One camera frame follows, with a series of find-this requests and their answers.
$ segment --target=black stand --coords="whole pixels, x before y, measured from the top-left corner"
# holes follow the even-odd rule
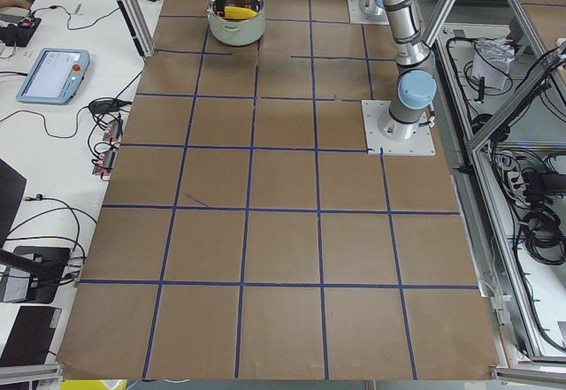
[[[41,262],[22,257],[31,254],[40,257]],[[32,278],[28,283],[26,302],[49,304],[55,298],[70,254],[69,248],[18,246],[13,253],[0,249],[0,264],[9,266],[4,272],[6,275],[12,269],[30,273]],[[0,301],[4,299],[7,282],[8,277],[0,279]]]

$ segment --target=white table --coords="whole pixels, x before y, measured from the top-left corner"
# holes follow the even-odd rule
[[[139,0],[149,30],[155,31],[163,2],[151,3]],[[79,8],[80,15],[73,15],[71,27],[85,26],[117,8],[116,0],[36,0],[34,10],[50,5],[64,6],[69,12]],[[37,111],[47,117],[51,133],[71,134],[77,111],[91,100],[103,96],[115,96],[140,70],[143,60],[139,57],[120,11],[101,20],[95,26],[77,31],[66,29],[67,15],[61,9],[39,11],[42,23],[25,48],[0,60],[0,70],[27,73],[42,48],[74,48],[88,50],[90,67],[77,95],[67,105],[23,104],[15,95],[23,82],[21,76],[0,77],[0,118],[17,110]],[[120,97],[132,100],[137,81]],[[43,131],[42,119],[35,115],[20,113],[0,123],[0,157],[27,178],[26,195],[38,193],[66,201],[73,207],[83,209],[98,217],[107,183],[91,174],[92,158],[87,146],[87,137],[94,122],[87,110],[80,114],[79,132],[68,140],[50,138]],[[102,132],[97,130],[92,141],[101,141]],[[22,202],[14,224],[42,211],[62,207],[60,204],[43,201]],[[81,222],[80,243],[88,250],[95,229],[94,223],[79,214]],[[33,235],[57,235],[74,238],[76,225],[68,210],[60,210],[40,217],[20,228],[11,237]],[[13,250],[18,245],[44,245],[71,247],[72,243],[56,240],[7,241],[5,249]],[[57,353],[65,333],[65,327],[76,288],[73,285],[60,287],[52,306],[62,309],[51,351]],[[18,304],[0,303],[0,352],[10,333],[19,309]],[[47,362],[54,362],[49,355]]]

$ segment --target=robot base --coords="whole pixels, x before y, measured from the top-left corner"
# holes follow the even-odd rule
[[[350,23],[356,25],[384,25],[389,26],[389,19],[385,14],[370,14],[368,11],[364,11],[360,3],[362,0],[348,0],[348,11],[350,13]]]
[[[389,109],[390,101],[362,101],[363,127],[368,154],[383,154],[385,156],[434,156],[434,143],[431,129],[428,126],[419,127],[410,140],[404,142],[392,141],[384,136],[378,127],[381,114]]]

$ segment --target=person's hand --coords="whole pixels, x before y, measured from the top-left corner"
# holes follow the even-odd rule
[[[0,8],[3,7],[18,7],[29,10],[32,5],[26,0],[0,0]]]
[[[14,7],[25,8],[26,10],[31,10],[32,5],[26,0],[18,0],[18,5],[14,5]]]

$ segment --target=pot handle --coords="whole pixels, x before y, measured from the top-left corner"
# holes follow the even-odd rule
[[[224,30],[226,30],[226,32],[240,32],[239,26],[230,26],[227,24],[223,24],[222,27],[224,28]]]

